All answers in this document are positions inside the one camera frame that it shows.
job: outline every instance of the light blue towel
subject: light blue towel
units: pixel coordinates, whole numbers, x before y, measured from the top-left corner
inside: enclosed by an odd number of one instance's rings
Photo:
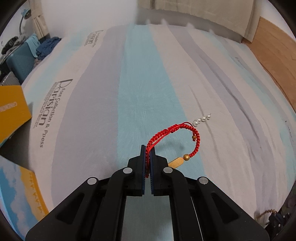
[[[29,48],[32,52],[32,55],[37,58],[37,48],[40,46],[40,42],[37,38],[36,34],[32,34],[26,41],[28,43]]]

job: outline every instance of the wooden panel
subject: wooden panel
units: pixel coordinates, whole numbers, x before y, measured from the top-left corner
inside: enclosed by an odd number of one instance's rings
[[[296,109],[296,42],[260,17],[253,42],[244,39],[264,69]]]

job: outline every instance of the white pearl bead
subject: white pearl bead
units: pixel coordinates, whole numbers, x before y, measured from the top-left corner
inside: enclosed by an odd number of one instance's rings
[[[196,127],[198,124],[199,124],[199,122],[198,122],[197,120],[194,120],[194,121],[192,122],[192,125],[195,126],[195,127]]]

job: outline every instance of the blue lamp head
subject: blue lamp head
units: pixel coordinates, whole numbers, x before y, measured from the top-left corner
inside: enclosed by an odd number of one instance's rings
[[[24,17],[24,19],[28,19],[29,17],[31,17],[31,9],[24,9],[22,11],[22,16]]]

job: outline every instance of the bed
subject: bed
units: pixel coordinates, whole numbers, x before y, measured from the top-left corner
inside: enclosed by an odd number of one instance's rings
[[[199,152],[178,167],[185,176],[210,178],[253,218],[279,210],[295,182],[295,112],[244,44],[180,26],[82,29],[22,86],[33,117],[4,150],[35,172],[49,211],[158,131],[207,114]],[[186,130],[155,147],[168,161],[193,149]],[[122,239],[171,240],[168,198],[129,197]]]

